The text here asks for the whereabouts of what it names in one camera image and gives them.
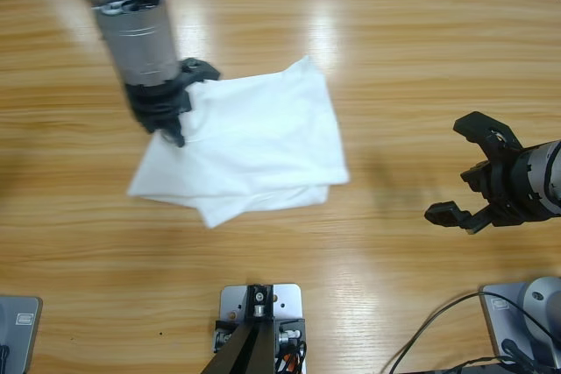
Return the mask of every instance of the wire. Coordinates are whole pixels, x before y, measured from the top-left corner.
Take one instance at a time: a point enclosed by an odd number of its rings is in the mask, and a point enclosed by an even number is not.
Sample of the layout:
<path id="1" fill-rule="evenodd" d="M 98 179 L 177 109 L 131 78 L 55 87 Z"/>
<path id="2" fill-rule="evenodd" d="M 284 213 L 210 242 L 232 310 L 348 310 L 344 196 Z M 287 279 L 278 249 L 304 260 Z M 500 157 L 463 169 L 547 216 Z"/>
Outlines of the wire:
<path id="1" fill-rule="evenodd" d="M 397 359 L 395 360 L 394 365 L 392 365 L 392 368 L 389 371 L 389 374 L 394 374 L 395 373 L 395 369 L 397 369 L 397 366 L 399 365 L 399 363 L 401 362 L 401 360 L 408 354 L 408 352 L 411 350 L 411 348 L 413 347 L 413 345 L 415 344 L 415 342 L 417 341 L 417 339 L 419 338 L 420 335 L 423 334 L 423 332 L 427 329 L 428 326 L 430 326 L 430 324 L 442 313 L 444 313 L 446 310 L 456 306 L 457 304 L 459 304 L 460 302 L 463 302 L 465 300 L 469 300 L 470 298 L 474 298 L 474 297 L 481 297 L 481 296 L 491 296 L 491 297 L 495 297 L 495 298 L 500 298 L 502 300 L 505 300 L 508 304 L 510 304 L 512 307 L 516 308 L 518 311 L 520 311 L 522 314 L 524 314 L 526 317 L 528 317 L 536 326 L 538 326 L 558 347 L 561 347 L 561 341 L 559 341 L 554 335 L 552 335 L 550 333 L 550 331 L 545 328 L 544 326 L 542 326 L 542 324 L 540 324 L 540 322 L 538 320 L 536 320 L 534 317 L 532 317 L 526 310 L 524 310 L 522 307 L 520 307 L 518 304 L 516 304 L 515 302 L 513 302 L 512 300 L 508 299 L 507 297 L 504 297 L 502 295 L 499 295 L 498 293 L 488 293 L 485 291 L 479 291 L 477 293 L 469 293 L 464 297 L 458 298 L 457 300 L 454 300 L 453 302 L 451 302 L 450 304 L 447 304 L 446 306 L 442 307 L 440 310 L 436 311 L 433 315 L 431 315 L 431 317 L 429 317 L 429 319 L 427 319 L 426 322 L 424 322 L 422 324 L 422 326 L 415 332 L 415 334 L 413 335 L 413 337 L 411 337 L 411 339 L 409 339 L 409 342 L 407 342 L 405 344 L 405 346 L 403 347 L 403 350 L 401 351 L 400 355 L 397 357 Z"/>
<path id="2" fill-rule="evenodd" d="M 450 368 L 443 372 L 443 374 L 453 374 L 462 372 L 462 369 L 466 367 L 466 365 L 472 365 L 473 363 L 488 363 L 494 360 L 501 361 L 502 363 L 515 363 L 517 362 L 514 358 L 510 356 L 483 356 L 482 358 L 472 359 L 470 361 L 465 361 L 464 363 L 460 363 L 456 365 L 454 368 Z"/>
<path id="3" fill-rule="evenodd" d="M 288 345 L 285 347 L 284 352 L 279 354 L 274 371 L 279 374 L 302 374 L 302 368 L 307 351 L 308 345 L 305 341 L 298 341 L 296 345 Z"/>

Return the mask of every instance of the metal mounting plate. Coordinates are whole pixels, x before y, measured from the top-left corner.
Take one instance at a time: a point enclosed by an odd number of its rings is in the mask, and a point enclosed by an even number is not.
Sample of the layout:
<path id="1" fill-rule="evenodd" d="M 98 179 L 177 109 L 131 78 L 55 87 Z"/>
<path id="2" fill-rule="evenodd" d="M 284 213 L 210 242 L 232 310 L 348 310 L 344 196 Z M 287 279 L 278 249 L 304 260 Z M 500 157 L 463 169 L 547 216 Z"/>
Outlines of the metal mounting plate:
<path id="1" fill-rule="evenodd" d="M 245 318 L 247 285 L 227 286 L 220 294 L 220 320 L 241 323 Z M 277 320 L 303 319 L 302 291 L 297 284 L 275 284 L 273 316 Z M 306 361 L 302 367 L 306 374 Z"/>

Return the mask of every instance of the gray device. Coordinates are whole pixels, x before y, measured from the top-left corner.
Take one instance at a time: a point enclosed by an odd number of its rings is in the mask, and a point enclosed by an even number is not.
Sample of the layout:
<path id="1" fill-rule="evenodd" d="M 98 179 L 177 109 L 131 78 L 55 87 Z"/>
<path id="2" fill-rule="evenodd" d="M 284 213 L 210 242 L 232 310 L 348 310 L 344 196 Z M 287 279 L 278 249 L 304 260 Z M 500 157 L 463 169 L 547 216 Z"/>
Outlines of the gray device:
<path id="1" fill-rule="evenodd" d="M 2 374 L 22 374 L 29 370 L 42 307 L 40 298 L 0 296 Z"/>
<path id="2" fill-rule="evenodd" d="M 512 300 L 536 318 L 555 337 L 561 336 L 561 279 L 539 278 L 532 282 L 488 285 L 483 292 L 497 293 Z M 507 356 L 503 341 L 510 339 L 530 358 L 550 367 L 561 368 L 561 349 L 520 311 L 505 300 L 484 296 L 483 308 L 499 355 Z"/>
<path id="3" fill-rule="evenodd" d="M 88 1 L 134 116 L 148 132 L 184 146 L 179 115 L 191 110 L 185 88 L 220 73 L 201 60 L 178 60 L 166 0 Z"/>

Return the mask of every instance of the white towel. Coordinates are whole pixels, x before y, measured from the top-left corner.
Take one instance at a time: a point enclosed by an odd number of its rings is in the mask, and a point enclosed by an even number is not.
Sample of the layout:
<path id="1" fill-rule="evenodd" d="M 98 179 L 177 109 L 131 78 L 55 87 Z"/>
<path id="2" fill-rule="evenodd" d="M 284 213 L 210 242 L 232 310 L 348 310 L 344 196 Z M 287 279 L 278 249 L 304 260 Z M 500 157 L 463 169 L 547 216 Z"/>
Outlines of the white towel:
<path id="1" fill-rule="evenodd" d="M 214 228 L 246 211 L 324 203 L 329 185 L 349 180 L 325 78 L 308 57 L 188 91 L 186 146 L 155 133 L 129 195 L 197 208 Z"/>

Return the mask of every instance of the folded fabric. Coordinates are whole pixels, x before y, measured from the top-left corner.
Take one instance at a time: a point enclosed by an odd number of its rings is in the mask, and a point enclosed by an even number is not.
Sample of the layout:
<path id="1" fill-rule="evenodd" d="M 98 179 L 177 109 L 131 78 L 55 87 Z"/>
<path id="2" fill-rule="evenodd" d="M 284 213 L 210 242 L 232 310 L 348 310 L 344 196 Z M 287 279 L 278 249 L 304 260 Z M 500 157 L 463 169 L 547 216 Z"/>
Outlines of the folded fabric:
<path id="1" fill-rule="evenodd" d="M 349 180 L 325 78 L 308 57 L 188 91 L 186 146 L 155 133 L 129 195 L 196 208 L 213 228 L 246 211 L 324 203 L 329 185 Z"/>

